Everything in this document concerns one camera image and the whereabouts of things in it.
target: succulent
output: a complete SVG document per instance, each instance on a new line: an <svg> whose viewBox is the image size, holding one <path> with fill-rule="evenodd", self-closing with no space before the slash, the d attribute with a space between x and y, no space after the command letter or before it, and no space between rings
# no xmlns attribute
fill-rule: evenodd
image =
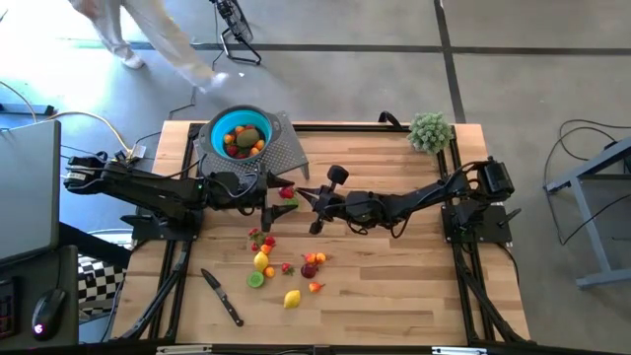
<svg viewBox="0 0 631 355"><path fill-rule="evenodd" d="M410 131L407 140L414 149L429 154L440 152L454 138L452 128L443 119L442 112L416 113Z"/></svg>

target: computer mouse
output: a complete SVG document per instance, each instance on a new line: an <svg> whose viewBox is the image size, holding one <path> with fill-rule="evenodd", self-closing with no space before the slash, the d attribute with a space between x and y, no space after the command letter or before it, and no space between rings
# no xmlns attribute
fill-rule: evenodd
<svg viewBox="0 0 631 355"><path fill-rule="evenodd" d="M37 300L31 321L31 331L36 340L47 340L57 333L65 298L63 290L53 289L46 291Z"/></svg>

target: blue bowl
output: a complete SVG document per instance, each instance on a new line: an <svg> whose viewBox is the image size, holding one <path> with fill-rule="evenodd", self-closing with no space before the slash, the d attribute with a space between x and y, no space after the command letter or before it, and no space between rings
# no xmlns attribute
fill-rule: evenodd
<svg viewBox="0 0 631 355"><path fill-rule="evenodd" d="M210 132L210 144L215 152L223 158L236 162L245 163L246 161L250 161L250 159L234 159L224 150L224 136L232 132L237 126L245 127L249 124L258 128L264 135L262 139L265 141L265 146L260 153L252 158L260 156L267 148L267 144L272 136L272 125L265 115L252 109L237 109L216 118Z"/></svg>

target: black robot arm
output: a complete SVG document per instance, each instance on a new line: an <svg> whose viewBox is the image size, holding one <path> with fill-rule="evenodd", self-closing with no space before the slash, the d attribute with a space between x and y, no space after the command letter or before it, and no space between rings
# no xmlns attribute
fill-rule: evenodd
<svg viewBox="0 0 631 355"><path fill-rule="evenodd" d="M477 176L469 179L467 174L473 171L477 172ZM473 204L466 204L467 208L457 216L468 221L475 211L492 202L505 201L515 191L504 163L498 163L493 158L464 165L446 180L439 180L403 195L351 191L342 196L335 193L335 187L346 181L348 172L333 166L328 172L328 178L332 181L330 186L297 189L317 213L310 229L312 234L321 231L323 221L330 222L333 218L346 221L353 232L362 235L377 226L392 231L398 223L407 223L413 212L456 197L473 201ZM400 234L392 231L392 236L398 238Z"/></svg>
<svg viewBox="0 0 631 355"><path fill-rule="evenodd" d="M108 162L105 153L96 157L71 157L64 186L77 194L104 193L152 212L153 222L178 228L195 229L201 224L201 211L237 209L249 215L261 209L261 229L269 231L274 220L296 206L267 207L267 189L293 185L260 166L243 179L234 173L208 177L163 177ZM134 227L148 223L147 217L125 216Z"/></svg>

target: keyboard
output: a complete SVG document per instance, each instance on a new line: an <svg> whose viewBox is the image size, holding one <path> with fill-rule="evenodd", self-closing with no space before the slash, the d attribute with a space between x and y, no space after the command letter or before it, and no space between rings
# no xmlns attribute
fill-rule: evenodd
<svg viewBox="0 0 631 355"><path fill-rule="evenodd" d="M18 332L16 278L0 280L0 339Z"/></svg>

